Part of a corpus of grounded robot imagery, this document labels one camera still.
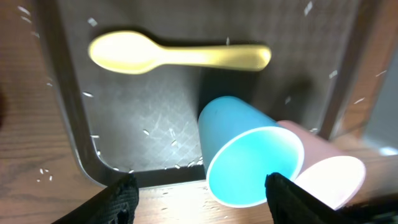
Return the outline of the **yellow plastic spoon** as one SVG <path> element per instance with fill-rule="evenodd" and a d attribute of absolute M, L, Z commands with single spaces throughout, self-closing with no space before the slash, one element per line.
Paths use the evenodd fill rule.
<path fill-rule="evenodd" d="M 166 47 L 131 30 L 109 32 L 88 46 L 88 56 L 112 72 L 141 75 L 162 65 L 187 65 L 257 72 L 271 61 L 261 44 Z"/>

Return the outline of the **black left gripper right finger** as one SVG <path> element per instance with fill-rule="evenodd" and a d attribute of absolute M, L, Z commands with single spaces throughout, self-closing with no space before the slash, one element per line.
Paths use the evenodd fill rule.
<path fill-rule="evenodd" d="M 351 223 L 280 173 L 268 175 L 265 188 L 274 224 Z"/>

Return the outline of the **pink cup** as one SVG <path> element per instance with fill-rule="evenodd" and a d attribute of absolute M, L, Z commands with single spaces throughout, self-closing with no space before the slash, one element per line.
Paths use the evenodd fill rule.
<path fill-rule="evenodd" d="M 304 162 L 294 183 L 334 210 L 347 204 L 366 178 L 364 163 L 297 123 L 285 120 L 279 124 L 303 144 Z"/>

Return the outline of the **blue cup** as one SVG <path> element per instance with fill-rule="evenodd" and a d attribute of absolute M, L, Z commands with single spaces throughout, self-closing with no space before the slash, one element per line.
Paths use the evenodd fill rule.
<path fill-rule="evenodd" d="M 299 137 L 233 96 L 209 102 L 198 119 L 206 182 L 220 204 L 247 208 L 267 202 L 266 177 L 295 180 L 305 152 Z"/>

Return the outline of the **dark brown serving tray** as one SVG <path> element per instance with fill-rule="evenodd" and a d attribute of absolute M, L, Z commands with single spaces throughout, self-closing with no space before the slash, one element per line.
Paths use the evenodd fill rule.
<path fill-rule="evenodd" d="M 329 139 L 380 1 L 34 1 L 47 71 L 81 172 L 108 186 L 203 180 L 197 121 L 235 96 Z M 90 42 L 138 31 L 166 46 L 265 44 L 260 72 L 164 65 L 123 75 L 96 65 Z"/>

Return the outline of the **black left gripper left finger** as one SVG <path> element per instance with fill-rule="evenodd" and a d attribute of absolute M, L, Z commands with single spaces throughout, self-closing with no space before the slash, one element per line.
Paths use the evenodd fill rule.
<path fill-rule="evenodd" d="M 137 180 L 127 174 L 54 224 L 133 224 L 138 204 Z"/>

